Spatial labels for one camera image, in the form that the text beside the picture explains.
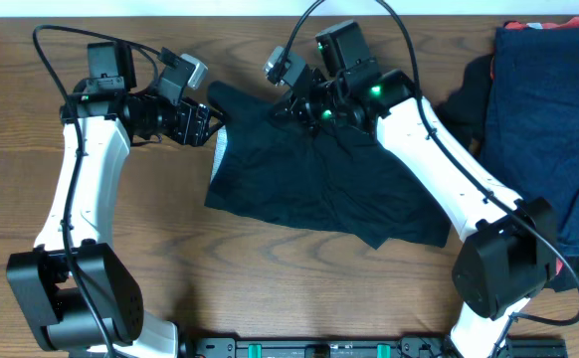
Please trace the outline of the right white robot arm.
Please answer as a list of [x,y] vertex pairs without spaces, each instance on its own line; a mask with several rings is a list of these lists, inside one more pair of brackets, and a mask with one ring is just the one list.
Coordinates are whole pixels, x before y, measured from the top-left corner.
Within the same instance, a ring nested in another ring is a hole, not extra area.
[[359,25],[345,21],[316,36],[325,69],[290,46],[274,49],[268,80],[289,87],[288,113],[315,128],[350,126],[373,136],[440,205],[462,248],[452,280],[463,307],[446,357],[544,357],[542,342],[514,341],[513,323],[557,272],[555,216],[544,199],[525,201],[478,164],[422,95],[418,78],[383,72]]

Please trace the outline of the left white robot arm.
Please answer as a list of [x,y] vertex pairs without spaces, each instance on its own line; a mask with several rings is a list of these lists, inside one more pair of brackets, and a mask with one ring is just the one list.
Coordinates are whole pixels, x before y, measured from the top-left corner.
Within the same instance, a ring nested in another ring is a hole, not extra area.
[[124,41],[88,47],[89,75],[61,110],[64,157],[54,201],[33,248],[12,255],[6,277],[38,345],[73,357],[182,357],[173,322],[145,310],[140,287],[113,249],[117,188],[133,144],[166,136],[200,146],[211,108],[185,96],[206,66],[162,50],[145,90]]

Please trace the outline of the dark teal black shorts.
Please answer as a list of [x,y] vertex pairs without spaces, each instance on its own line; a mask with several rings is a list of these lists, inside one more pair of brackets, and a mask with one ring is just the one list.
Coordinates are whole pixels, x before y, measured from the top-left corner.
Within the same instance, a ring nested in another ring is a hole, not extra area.
[[209,208],[298,229],[351,234],[377,249],[389,239],[443,247],[451,224],[411,172],[370,136],[326,126],[309,135],[271,103],[209,85],[227,116]]

